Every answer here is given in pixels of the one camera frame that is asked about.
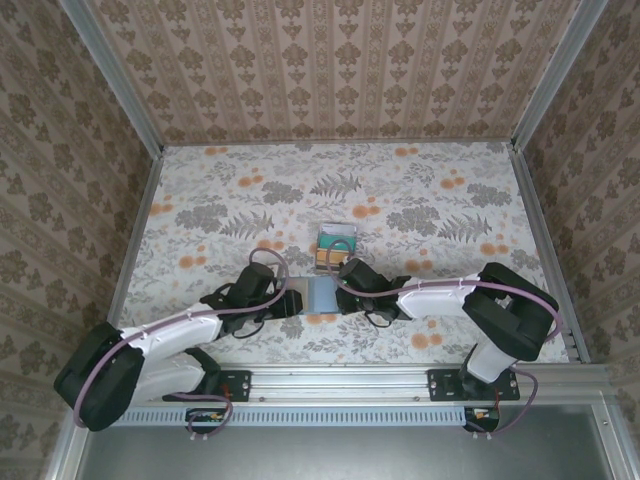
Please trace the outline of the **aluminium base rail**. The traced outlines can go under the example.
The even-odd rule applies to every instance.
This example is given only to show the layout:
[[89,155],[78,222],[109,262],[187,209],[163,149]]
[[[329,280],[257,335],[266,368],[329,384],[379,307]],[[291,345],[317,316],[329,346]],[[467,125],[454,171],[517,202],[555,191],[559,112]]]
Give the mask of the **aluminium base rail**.
[[[227,364],[250,370],[250,401],[283,406],[427,405],[427,371],[455,364]],[[525,364],[516,380],[520,399],[507,404],[595,404],[612,401],[606,369],[593,364]]]

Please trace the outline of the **grey metal panel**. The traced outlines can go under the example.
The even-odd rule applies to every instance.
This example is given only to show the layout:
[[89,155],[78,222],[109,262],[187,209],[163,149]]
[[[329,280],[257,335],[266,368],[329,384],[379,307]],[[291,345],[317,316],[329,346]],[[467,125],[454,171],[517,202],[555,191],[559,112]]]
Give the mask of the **grey metal panel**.
[[93,434],[78,480],[613,480],[585,407],[539,406],[509,431],[460,427],[228,427]]

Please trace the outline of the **aluminium frame post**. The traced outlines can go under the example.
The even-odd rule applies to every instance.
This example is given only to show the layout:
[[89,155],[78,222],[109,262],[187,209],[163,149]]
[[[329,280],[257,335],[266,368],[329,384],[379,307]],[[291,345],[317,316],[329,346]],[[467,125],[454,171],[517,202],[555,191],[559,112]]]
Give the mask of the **aluminium frame post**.
[[511,141],[516,152],[523,151],[531,140],[607,3],[580,1],[514,130]]
[[136,95],[126,69],[91,12],[88,0],[60,0],[81,40],[101,71],[117,101],[134,127],[153,161],[162,155],[163,141],[153,125],[143,102]]

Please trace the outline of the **floral table cover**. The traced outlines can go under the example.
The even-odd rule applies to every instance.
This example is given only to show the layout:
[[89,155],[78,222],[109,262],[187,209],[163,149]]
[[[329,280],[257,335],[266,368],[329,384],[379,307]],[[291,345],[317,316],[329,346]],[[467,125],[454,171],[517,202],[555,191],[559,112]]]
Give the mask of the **floral table cover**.
[[249,258],[313,276],[324,223],[354,226],[357,256],[389,278],[499,262],[547,284],[503,142],[172,147],[119,323],[191,306]]

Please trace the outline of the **aluminium table side rail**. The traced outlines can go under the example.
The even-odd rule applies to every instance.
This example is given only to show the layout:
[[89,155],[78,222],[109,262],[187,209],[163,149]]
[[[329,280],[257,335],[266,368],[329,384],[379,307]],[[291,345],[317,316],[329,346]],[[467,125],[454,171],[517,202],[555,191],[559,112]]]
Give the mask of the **aluminium table side rail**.
[[543,210],[523,153],[511,149],[510,158],[529,225],[550,294],[556,299],[563,320],[562,338],[571,362],[590,363],[574,305],[549,233]]
[[153,204],[154,195],[159,184],[160,175],[163,168],[163,152],[155,156],[151,163],[149,176],[141,197],[139,209],[132,228],[131,237],[128,243],[126,255],[120,270],[119,278],[114,290],[110,309],[107,315],[107,322],[114,327],[119,325],[122,317],[124,303],[135,269],[136,259],[146,228],[147,220]]

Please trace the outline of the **black connector module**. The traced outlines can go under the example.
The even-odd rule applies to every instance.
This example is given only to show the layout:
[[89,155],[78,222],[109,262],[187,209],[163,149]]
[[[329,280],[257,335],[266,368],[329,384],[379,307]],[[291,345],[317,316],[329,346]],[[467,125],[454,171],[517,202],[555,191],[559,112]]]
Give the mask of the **black connector module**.
[[195,408],[185,413],[186,429],[195,435],[213,435],[230,420],[231,413],[226,408]]
[[492,433],[499,425],[498,407],[465,407],[463,428],[471,433]]

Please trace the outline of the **blue card holder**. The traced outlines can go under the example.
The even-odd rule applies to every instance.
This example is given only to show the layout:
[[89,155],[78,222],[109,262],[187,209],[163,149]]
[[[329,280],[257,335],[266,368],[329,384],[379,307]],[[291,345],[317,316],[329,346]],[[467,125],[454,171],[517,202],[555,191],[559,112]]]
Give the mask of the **blue card holder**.
[[292,277],[288,288],[301,294],[302,315],[338,314],[337,285],[330,276]]

